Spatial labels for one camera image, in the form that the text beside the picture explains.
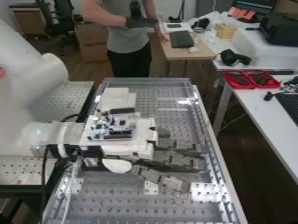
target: perforated metal surface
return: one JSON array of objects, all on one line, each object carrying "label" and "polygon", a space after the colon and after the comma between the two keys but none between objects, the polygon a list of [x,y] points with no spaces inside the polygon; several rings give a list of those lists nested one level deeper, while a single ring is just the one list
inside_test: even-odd
[{"label": "perforated metal surface", "polygon": [[80,114],[94,82],[68,82],[31,107],[38,121],[61,121],[72,114]]},{"label": "perforated metal surface", "polygon": [[[132,174],[84,172],[82,191],[72,197],[68,223],[239,223],[210,136],[207,142],[203,140],[206,121],[196,101],[199,93],[190,79],[108,79],[99,95],[107,87],[130,87],[131,92],[138,93],[138,111],[143,117],[156,118],[158,126],[171,130],[172,138],[208,145],[210,152],[204,156],[208,170],[175,175],[190,183],[207,183],[217,190],[207,192],[204,189],[203,193],[211,193],[213,197],[203,197],[203,200],[198,197],[195,202],[191,193],[174,194],[162,187],[159,195],[146,195],[144,181]],[[64,203],[66,200],[57,198],[49,223],[62,220]]]},{"label": "perforated metal surface", "polygon": [[[55,159],[49,159],[46,181],[51,176]],[[0,158],[0,185],[41,185],[43,159],[34,157]]]}]

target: chair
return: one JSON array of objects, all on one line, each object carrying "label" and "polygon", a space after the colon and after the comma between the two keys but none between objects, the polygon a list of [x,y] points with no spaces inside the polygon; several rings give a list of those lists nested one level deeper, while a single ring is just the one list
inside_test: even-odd
[{"label": "chair", "polygon": [[[41,2],[41,7],[43,7],[43,0],[37,0],[37,2]],[[57,14],[57,16],[47,16],[46,31],[53,37],[63,36],[58,42],[61,55],[64,55],[64,47],[67,45],[74,45],[76,48],[79,46],[75,34],[74,9],[71,0],[55,0],[55,12],[49,12],[46,9],[42,10],[43,14]]]}]

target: red box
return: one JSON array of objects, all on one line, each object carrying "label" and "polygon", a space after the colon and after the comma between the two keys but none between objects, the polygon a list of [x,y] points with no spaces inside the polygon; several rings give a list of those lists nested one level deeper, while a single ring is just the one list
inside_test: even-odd
[{"label": "red box", "polygon": [[255,89],[256,83],[249,76],[240,70],[228,70],[221,72],[227,82],[235,89]]},{"label": "red box", "polygon": [[276,89],[280,88],[281,83],[273,78],[273,76],[263,70],[245,70],[245,75],[256,83],[256,87],[260,89]]}]

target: person's hand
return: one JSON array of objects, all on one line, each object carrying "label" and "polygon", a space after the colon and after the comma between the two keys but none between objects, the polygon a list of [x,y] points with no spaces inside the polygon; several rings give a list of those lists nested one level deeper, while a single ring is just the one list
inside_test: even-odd
[{"label": "person's hand", "polygon": [[170,41],[170,35],[164,34],[160,29],[156,29],[156,36],[162,41]]}]

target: aluminum breadboard table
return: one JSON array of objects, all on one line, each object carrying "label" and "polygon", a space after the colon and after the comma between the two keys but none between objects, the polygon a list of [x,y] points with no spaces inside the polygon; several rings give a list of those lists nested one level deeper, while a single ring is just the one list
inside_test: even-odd
[{"label": "aluminum breadboard table", "polygon": [[[138,111],[155,117],[158,126],[168,128],[172,138],[208,145],[203,155],[208,169],[200,173],[172,173],[192,183],[190,193],[174,194],[160,187],[158,195],[144,191],[144,181],[132,174],[83,172],[72,191],[72,202],[66,223],[88,224],[213,224],[248,223],[231,181],[206,108],[190,79],[107,79],[95,104],[94,114],[106,88],[128,87],[138,93]],[[66,211],[63,195],[66,178],[54,193],[46,223],[62,222]]]},{"label": "aluminum breadboard table", "polygon": [[80,114],[91,95],[95,82],[68,82],[31,106],[37,121],[61,121]]},{"label": "aluminum breadboard table", "polygon": [[[46,183],[51,176],[57,159],[49,159]],[[0,185],[42,185],[43,159],[34,157],[0,158]]]}]

